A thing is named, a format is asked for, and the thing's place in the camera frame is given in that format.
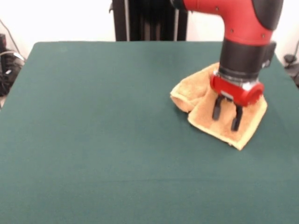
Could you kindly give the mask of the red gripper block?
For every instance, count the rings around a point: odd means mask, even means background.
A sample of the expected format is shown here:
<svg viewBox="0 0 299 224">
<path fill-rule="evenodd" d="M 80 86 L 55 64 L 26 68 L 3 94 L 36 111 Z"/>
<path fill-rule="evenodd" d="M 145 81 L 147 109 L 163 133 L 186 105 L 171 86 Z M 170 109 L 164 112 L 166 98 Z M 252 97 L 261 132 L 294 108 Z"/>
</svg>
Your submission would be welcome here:
<svg viewBox="0 0 299 224">
<path fill-rule="evenodd" d="M 231 125 L 232 131 L 238 131 L 242 119 L 242 106 L 254 105 L 263 95 L 264 85 L 255 80 L 253 82 L 233 83 L 222 78 L 216 71 L 210 75 L 210 86 L 218 93 L 215 100 L 212 119 L 218 120 L 221 113 L 221 102 L 224 97 L 232 100 L 236 105 L 236 116 Z"/>
</svg>

